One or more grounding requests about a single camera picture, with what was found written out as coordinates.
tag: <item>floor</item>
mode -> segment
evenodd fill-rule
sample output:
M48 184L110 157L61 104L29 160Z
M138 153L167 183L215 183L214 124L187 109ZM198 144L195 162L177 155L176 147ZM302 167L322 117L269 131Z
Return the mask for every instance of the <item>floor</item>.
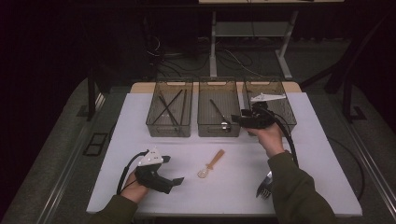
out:
M183 55L177 49L167 49L165 60L158 65L158 76L187 76L196 79L207 77L207 39L202 38L199 42L202 53L195 57L181 57ZM348 44L345 40L291 42L285 57L292 80L302 82L337 62ZM277 39L220 39L217 44L218 76L241 78L242 75L253 72L261 76L281 77L274 54L279 46L280 41ZM387 205L387 202L394 201L394 196L387 200L384 194L387 189L396 189L395 133L357 88L353 90L352 106L358 106L367 119L356 120L353 124L347 123L340 112L342 92L327 94L323 90L326 79L323 78L304 91L309 96L350 186L360 198L363 211L362 217L340 217L339 223L396 223L394 211L391 212ZM106 155L106 147L111 141L113 127L130 87L113 87L110 93L98 94L97 112L90 122L83 116L88 104L86 88L85 80L70 96L64 112L2 223L84 223L90 218L91 215L85 210ZM102 153L97 157L83 156L82 152L94 133L106 134ZM376 173L375 168L362 159L362 148L369 152L380 173ZM383 176L385 183L378 176ZM151 223L159 224L186 222L273 223L274 220L165 217L151 220Z

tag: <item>silver fork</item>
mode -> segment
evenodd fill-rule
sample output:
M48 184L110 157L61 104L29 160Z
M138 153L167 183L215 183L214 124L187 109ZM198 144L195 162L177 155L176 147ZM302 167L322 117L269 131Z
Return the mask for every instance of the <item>silver fork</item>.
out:
M270 171L268 175L264 178L262 183L259 185L256 193L256 198L261 195L262 198L265 200L271 195L272 181L272 172Z

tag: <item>dark background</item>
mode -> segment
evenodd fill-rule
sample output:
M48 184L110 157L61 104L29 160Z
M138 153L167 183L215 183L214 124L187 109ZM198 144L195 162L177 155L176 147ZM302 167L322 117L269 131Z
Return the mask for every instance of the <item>dark background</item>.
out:
M168 4L180 2L196 4L195 0L167 1ZM300 11L293 39L362 37L389 6L386 1L351 0L331 9L305 8ZM287 17L289 13L280 9L276 15ZM104 92L112 86L152 80L154 68L146 53L149 36L156 35L164 44L193 54L196 48L191 43L198 36L209 35L211 20L210 11L78 8L61 0L4 0L0 2L0 15L0 218L68 97L87 77L88 71L93 70L96 83ZM227 14L219 15L224 20L230 19ZM265 15L265 19L271 19L271 14ZM352 72L355 83L366 92L393 130L396 130L396 111L391 105L396 96L393 88L395 15L391 13L381 25ZM263 18L252 18L249 13L241 12L233 14L232 19Z

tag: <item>dark green jacket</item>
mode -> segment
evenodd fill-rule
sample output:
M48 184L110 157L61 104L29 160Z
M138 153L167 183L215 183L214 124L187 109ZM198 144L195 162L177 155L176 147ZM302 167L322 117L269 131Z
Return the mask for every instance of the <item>dark green jacket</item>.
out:
M297 168L288 152L274 156L268 164L273 173L273 201L279 223L337 223L329 204L315 191L314 179ZM130 224L136 209L136 203L115 195L90 223Z

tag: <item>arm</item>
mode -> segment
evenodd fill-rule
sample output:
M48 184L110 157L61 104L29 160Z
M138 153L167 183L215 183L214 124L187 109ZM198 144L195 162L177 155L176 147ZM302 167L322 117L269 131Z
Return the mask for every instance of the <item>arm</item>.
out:
M273 202L279 223L337 223L329 204L315 190L314 179L300 170L282 144L274 124L266 129L247 129L259 137L273 173Z
M106 207L94 214L89 223L95 224L130 224L137 205L144 199L149 189L136 181L134 172L126 180L124 190L120 195L114 195Z

